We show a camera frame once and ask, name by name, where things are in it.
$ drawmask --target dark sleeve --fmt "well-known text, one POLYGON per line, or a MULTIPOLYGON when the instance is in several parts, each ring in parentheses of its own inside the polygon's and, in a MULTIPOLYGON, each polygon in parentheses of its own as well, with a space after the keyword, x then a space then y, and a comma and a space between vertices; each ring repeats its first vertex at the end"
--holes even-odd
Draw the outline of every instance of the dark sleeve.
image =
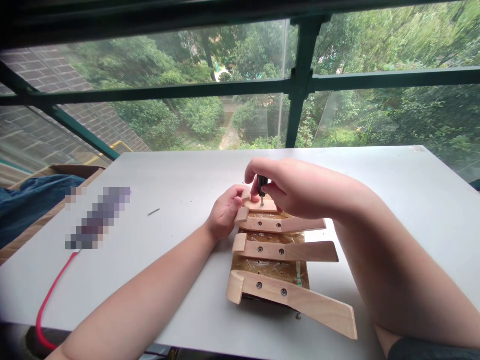
POLYGON ((404 337, 391 347, 388 360, 480 360, 480 350, 404 337))

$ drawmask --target person's right hand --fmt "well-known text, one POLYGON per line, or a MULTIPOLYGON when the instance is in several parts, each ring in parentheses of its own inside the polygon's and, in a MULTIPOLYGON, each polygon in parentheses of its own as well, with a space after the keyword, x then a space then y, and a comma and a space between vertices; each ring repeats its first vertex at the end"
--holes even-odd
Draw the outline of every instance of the person's right hand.
MULTIPOLYGON (((279 208, 303 219, 341 220, 373 194, 347 175, 291 158, 280 161, 254 158, 246 168, 245 183, 252 183, 256 175, 271 179, 262 191, 269 194, 279 208)), ((260 200, 256 184, 251 187, 254 202, 260 200)))

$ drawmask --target blue cloth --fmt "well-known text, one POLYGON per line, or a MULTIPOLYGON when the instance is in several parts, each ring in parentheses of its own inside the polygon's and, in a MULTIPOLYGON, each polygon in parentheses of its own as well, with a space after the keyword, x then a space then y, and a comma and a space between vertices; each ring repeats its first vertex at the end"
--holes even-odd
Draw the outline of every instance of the blue cloth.
POLYGON ((388 360, 480 360, 480 350, 404 337, 391 347, 388 360))
POLYGON ((85 181, 74 175, 31 178, 20 190, 0 188, 0 249, 48 213, 85 181))

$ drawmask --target cardboard box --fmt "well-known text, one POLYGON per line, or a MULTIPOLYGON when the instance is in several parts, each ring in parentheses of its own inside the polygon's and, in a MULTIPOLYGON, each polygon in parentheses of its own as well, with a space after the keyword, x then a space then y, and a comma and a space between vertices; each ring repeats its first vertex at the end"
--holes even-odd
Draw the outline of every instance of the cardboard box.
MULTIPOLYGON (((63 174, 76 175, 86 179, 78 189, 87 187, 105 170, 101 166, 88 165, 52 165, 46 167, 33 175, 27 177, 9 188, 9 190, 20 190, 20 187, 28 179, 40 178, 44 176, 63 174)), ((62 200, 53 209, 47 212, 40 219, 35 221, 28 229, 26 229, 19 237, 0 250, 0 266, 10 259, 23 245, 25 245, 36 233, 38 233, 50 220, 52 220, 65 207, 66 201, 62 200)))

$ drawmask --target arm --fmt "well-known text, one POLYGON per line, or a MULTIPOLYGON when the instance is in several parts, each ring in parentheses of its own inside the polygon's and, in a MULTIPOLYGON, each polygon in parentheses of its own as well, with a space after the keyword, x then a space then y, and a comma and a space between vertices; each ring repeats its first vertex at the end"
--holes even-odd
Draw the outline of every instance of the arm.
POLYGON ((49 359, 140 358, 180 307, 217 242, 232 232, 245 188, 231 187, 204 225, 110 296, 49 359))
POLYGON ((292 159, 254 159, 245 182, 256 174, 272 179, 263 190, 287 213, 333 219, 385 355, 401 337, 480 349, 480 313, 372 190, 292 159))

